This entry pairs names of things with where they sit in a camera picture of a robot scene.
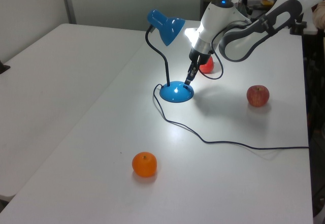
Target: white wall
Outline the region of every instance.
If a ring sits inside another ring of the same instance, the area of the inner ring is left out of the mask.
[[[201,0],[71,0],[76,23],[135,30],[148,28],[147,14],[159,9],[166,16],[200,19]]]
[[[0,60],[10,58],[62,23],[64,0],[0,0]]]

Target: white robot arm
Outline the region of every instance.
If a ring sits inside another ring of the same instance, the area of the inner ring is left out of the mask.
[[[293,23],[308,8],[322,0],[277,0],[275,5],[259,20],[246,28],[233,28],[221,33],[214,41],[213,48],[219,44],[221,55],[230,61],[243,61],[252,51],[279,30]],[[192,43],[189,54],[191,66],[185,84],[194,79],[198,67],[206,64],[211,53],[213,37],[231,24],[247,25],[249,20],[242,16],[229,1],[216,0],[206,9],[199,29],[197,40]]]

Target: lamp shade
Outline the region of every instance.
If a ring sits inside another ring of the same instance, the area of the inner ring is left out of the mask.
[[[148,22],[159,30],[160,37],[169,46],[185,24],[181,18],[168,18],[158,10],[152,10],[147,16]]]

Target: red apple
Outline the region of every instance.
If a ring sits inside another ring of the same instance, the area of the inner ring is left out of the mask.
[[[267,103],[270,97],[269,90],[263,85],[254,85],[247,90],[248,102],[255,107],[261,107]]]
[[[211,72],[213,70],[213,68],[214,68],[214,63],[213,63],[213,59],[211,56],[206,64],[200,65],[200,70],[204,74]]]

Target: tangerine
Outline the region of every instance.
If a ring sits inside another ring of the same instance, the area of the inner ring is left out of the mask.
[[[157,159],[150,152],[141,152],[134,156],[132,167],[140,177],[151,177],[157,170]]]

